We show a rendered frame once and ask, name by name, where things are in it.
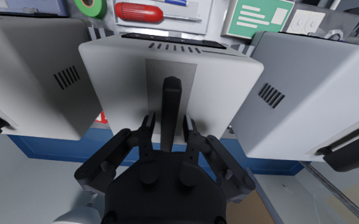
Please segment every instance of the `screwdriver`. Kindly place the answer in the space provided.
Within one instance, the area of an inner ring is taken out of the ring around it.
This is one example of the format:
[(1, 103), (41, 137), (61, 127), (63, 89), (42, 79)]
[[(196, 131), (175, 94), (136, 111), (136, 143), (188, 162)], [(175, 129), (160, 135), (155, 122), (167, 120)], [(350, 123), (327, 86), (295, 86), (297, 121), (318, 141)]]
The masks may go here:
[(164, 15), (159, 7), (150, 6), (146, 4), (117, 3), (114, 6), (114, 8), (115, 8), (115, 14), (120, 19), (127, 21), (159, 23), (164, 18), (193, 21), (193, 22), (201, 21), (201, 19), (196, 19), (196, 18)]

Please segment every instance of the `white appliance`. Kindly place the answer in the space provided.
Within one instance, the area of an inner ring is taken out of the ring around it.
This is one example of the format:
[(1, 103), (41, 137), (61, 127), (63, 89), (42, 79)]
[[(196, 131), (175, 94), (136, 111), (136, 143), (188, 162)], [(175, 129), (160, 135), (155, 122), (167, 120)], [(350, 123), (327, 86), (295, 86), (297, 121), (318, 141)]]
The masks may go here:
[(101, 112), (78, 52), (79, 19), (0, 16), (0, 118), (4, 134), (79, 140)]
[(270, 32), (251, 44), (265, 69), (231, 123), (248, 157), (323, 161), (318, 149), (359, 139), (359, 45)]
[(263, 71), (263, 65), (213, 41), (121, 34), (81, 44), (80, 53), (113, 133), (136, 130), (156, 114), (160, 142), (163, 80), (182, 82), (174, 143), (184, 144), (184, 115), (202, 135), (220, 138)]

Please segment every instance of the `blue pen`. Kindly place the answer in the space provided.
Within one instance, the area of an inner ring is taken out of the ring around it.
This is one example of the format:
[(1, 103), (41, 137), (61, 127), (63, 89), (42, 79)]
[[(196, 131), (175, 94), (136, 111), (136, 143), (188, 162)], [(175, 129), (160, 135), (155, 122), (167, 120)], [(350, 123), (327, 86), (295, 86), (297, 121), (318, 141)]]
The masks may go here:
[(162, 1), (163, 3), (177, 4), (178, 6), (188, 6), (189, 2), (186, 0), (153, 0), (153, 1)]

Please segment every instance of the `green tape roll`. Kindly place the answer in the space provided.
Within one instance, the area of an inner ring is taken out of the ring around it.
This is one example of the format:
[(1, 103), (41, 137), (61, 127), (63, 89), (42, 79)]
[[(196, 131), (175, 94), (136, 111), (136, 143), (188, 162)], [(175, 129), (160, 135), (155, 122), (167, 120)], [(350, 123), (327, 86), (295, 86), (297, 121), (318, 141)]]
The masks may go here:
[(74, 0), (78, 9), (86, 16), (102, 19), (107, 12), (106, 0), (93, 0), (92, 4), (89, 4), (90, 0)]

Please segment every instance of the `red screwdriver handle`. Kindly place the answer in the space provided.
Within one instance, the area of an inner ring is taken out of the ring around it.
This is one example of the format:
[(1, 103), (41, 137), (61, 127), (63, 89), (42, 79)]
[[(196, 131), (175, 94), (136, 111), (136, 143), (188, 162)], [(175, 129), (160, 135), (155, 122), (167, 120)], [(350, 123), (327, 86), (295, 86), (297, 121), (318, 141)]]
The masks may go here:
[(122, 20), (159, 23), (163, 20), (164, 15), (157, 6), (135, 3), (117, 3), (115, 14)]

